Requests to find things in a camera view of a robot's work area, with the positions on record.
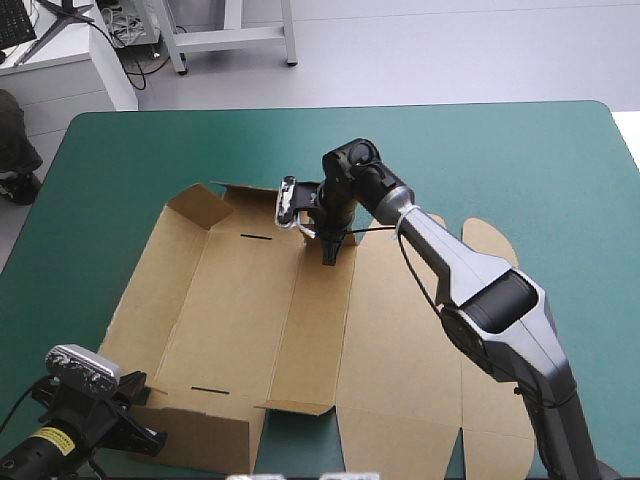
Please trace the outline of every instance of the power cord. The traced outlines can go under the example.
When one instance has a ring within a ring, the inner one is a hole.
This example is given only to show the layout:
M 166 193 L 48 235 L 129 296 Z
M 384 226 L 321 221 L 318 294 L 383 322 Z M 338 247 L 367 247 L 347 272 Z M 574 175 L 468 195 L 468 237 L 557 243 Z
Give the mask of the power cord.
M 76 19 L 86 23 L 90 27 L 94 28 L 95 30 L 97 30 L 100 33 L 100 35 L 102 35 L 105 38 L 107 43 L 109 43 L 111 48 L 113 48 L 113 51 L 116 53 L 116 56 L 118 55 L 118 50 L 117 50 L 116 46 L 113 44 L 113 42 L 111 41 L 111 38 L 109 38 L 109 36 L 100 27 L 98 27 L 94 22 L 90 22 L 88 20 L 85 20 L 84 18 L 82 18 L 82 17 L 80 17 L 78 15 L 75 15 L 73 13 L 63 13 L 63 14 L 67 15 L 69 17 L 76 18 Z M 187 29 L 182 27 L 182 26 L 180 26 L 180 25 L 176 25 L 176 28 L 182 29 L 185 33 L 187 32 Z M 116 40 L 118 40 L 118 42 L 123 47 L 126 46 L 125 42 L 118 37 L 118 34 L 115 31 L 113 32 L 113 35 L 114 35 L 114 38 Z M 120 62 L 120 66 L 122 67 L 122 70 L 124 71 L 125 75 L 127 76 L 127 79 L 129 80 L 129 83 L 131 84 L 131 86 L 133 88 L 135 88 L 136 90 L 139 90 L 139 91 L 145 90 L 147 88 L 147 78 L 146 78 L 147 75 L 151 75 L 153 73 L 156 73 L 158 70 L 160 70 L 162 67 L 164 67 L 167 64 L 169 59 L 170 59 L 170 57 L 167 57 L 159 67 L 155 68 L 154 70 L 152 70 L 150 72 L 145 72 L 144 70 L 142 70 L 142 66 L 140 65 L 140 62 L 138 61 L 138 59 L 134 58 L 133 61 L 135 62 L 136 67 L 138 68 L 138 72 L 129 72 L 125 68 L 124 63 L 122 62 L 122 59 L 118 56 L 118 61 Z M 133 80 L 131 79 L 132 75 L 142 77 L 142 86 L 138 86 L 133 82 Z

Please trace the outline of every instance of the gray floor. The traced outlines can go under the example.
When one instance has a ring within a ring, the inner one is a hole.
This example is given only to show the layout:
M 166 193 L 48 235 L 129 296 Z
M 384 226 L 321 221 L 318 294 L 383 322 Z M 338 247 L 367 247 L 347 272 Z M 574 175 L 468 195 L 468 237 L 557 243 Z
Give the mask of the gray floor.
M 220 0 L 172 0 L 178 24 L 219 26 Z M 292 0 L 284 49 L 192 54 L 139 95 L 142 110 L 599 100 L 640 110 L 640 0 Z M 245 0 L 244 23 L 279 0 Z M 34 139 L 45 166 L 61 135 Z M 0 202 L 0 268 L 28 208 Z

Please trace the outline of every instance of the computer keyboard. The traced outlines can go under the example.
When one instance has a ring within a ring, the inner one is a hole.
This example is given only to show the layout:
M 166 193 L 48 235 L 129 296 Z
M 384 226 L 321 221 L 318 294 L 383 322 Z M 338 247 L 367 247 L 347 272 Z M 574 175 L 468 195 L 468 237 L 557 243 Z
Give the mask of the computer keyboard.
M 0 0 L 0 50 L 36 38 L 22 0 Z

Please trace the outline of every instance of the metal frame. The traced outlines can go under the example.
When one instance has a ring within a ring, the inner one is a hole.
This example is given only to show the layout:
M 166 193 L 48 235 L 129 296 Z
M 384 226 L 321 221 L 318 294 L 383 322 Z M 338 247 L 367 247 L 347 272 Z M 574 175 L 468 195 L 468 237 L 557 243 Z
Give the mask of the metal frame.
M 164 38 L 173 68 L 180 74 L 187 73 L 186 53 L 213 52 L 257 46 L 285 45 L 287 64 L 298 64 L 291 0 L 281 0 L 282 26 L 242 28 L 243 0 L 225 0 L 224 29 L 205 32 L 182 33 L 176 23 L 167 0 L 153 0 L 158 26 Z

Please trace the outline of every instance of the cardboard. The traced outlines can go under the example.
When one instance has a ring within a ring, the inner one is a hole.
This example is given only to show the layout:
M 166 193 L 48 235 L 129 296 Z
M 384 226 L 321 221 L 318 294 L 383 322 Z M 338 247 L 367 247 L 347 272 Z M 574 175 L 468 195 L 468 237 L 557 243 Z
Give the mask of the cardboard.
M 465 222 L 463 240 L 517 265 L 507 239 L 482 220 Z M 437 278 L 406 248 L 433 296 Z M 336 401 L 347 469 L 390 479 L 441 479 L 462 428 L 466 478 L 525 478 L 534 435 L 514 386 L 497 384 L 451 344 L 396 243 L 365 236 Z
M 350 469 L 442 478 L 462 427 L 471 439 L 492 435 L 470 440 L 475 478 L 495 454 L 484 445 L 508 447 L 505 472 L 526 470 L 528 450 L 500 443 L 531 444 L 511 418 L 524 411 L 509 403 L 512 387 L 485 384 L 464 364 L 388 232 L 360 246 L 350 238 L 337 265 L 323 266 L 318 242 L 275 227 L 275 197 L 227 186 L 220 198 L 194 185 L 151 233 L 100 352 L 148 373 L 151 395 L 135 415 L 170 434 L 152 461 L 247 473 L 265 408 L 336 406 Z M 435 276 L 408 249 L 434 292 Z M 477 407 L 485 397 L 487 416 Z

